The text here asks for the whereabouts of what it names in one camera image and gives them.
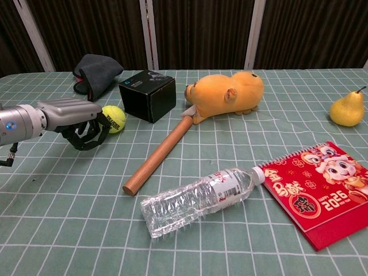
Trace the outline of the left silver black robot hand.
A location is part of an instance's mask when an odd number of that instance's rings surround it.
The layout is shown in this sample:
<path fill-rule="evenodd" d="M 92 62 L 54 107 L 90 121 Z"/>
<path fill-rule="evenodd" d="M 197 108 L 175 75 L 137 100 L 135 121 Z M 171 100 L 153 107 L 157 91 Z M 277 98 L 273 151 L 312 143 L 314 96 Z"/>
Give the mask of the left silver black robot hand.
<path fill-rule="evenodd" d="M 101 145 L 110 131 L 110 122 L 100 105 L 80 98 L 39 101 L 37 108 L 46 119 L 45 129 L 62 134 L 80 151 Z"/>

